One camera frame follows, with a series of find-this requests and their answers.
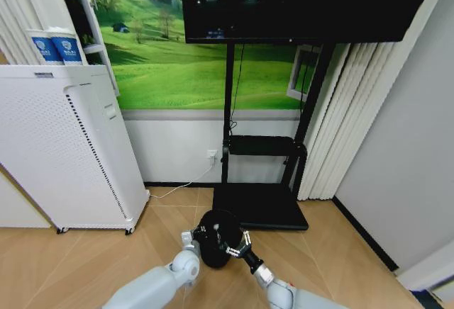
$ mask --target landscape wall mural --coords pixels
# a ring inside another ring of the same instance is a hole
[[[223,108],[226,46],[184,42],[182,0],[96,4],[121,108]],[[236,46],[234,91],[241,47]],[[295,51],[294,45],[246,45],[236,108],[299,108],[299,100],[286,96]]]

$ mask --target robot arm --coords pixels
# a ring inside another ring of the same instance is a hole
[[[215,214],[214,219],[217,221],[218,213]],[[227,223],[226,227],[230,229],[231,223]],[[291,284],[275,278],[263,260],[253,253],[248,231],[240,231],[238,235],[235,233],[233,236],[229,236],[230,230],[221,232],[218,224],[212,224],[200,224],[192,231],[183,232],[183,251],[174,258],[172,263],[157,266],[126,284],[114,293],[103,308],[163,308],[173,299],[179,287],[191,284],[195,280],[199,274],[201,251],[201,258],[212,267],[222,267],[230,256],[244,259],[250,267],[250,273],[266,291],[271,309],[346,309],[330,300],[305,290],[296,289]],[[228,236],[230,239],[225,240],[222,236]],[[228,246],[228,241],[234,242],[235,246],[238,243],[239,245],[233,249]]]
[[[250,267],[250,273],[257,279],[260,287],[266,291],[271,309],[347,309],[326,298],[297,289],[291,284],[275,278],[263,260],[252,251],[249,232],[245,231],[243,236],[238,247],[236,249],[227,247],[226,253],[245,260]]]
[[[182,233],[184,248],[172,263],[157,266],[118,289],[103,309],[161,309],[168,304],[178,288],[199,274],[199,246],[189,241],[190,236]]]

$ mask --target gray wall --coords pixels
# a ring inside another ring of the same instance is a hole
[[[438,2],[336,193],[401,269],[454,238],[453,2]]]

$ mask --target caster wheel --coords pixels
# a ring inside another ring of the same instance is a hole
[[[130,235],[131,233],[133,233],[134,231],[135,231],[135,227],[132,227],[132,228],[129,229],[129,230],[126,229],[126,230],[125,230],[125,235],[126,235],[126,236],[129,236],[129,235]]]
[[[57,229],[57,235],[61,235],[62,233],[68,232],[69,228],[68,227],[62,227],[61,229]]]

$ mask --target white curtain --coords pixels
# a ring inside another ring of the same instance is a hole
[[[10,64],[40,64],[26,29],[40,29],[30,0],[0,0],[0,49]]]
[[[437,1],[422,3],[399,43],[337,46],[305,139],[299,200],[334,197]]]
[[[65,0],[0,0],[0,50],[10,64],[45,64],[27,30],[49,27],[75,33]],[[79,39],[77,42],[86,64]]]

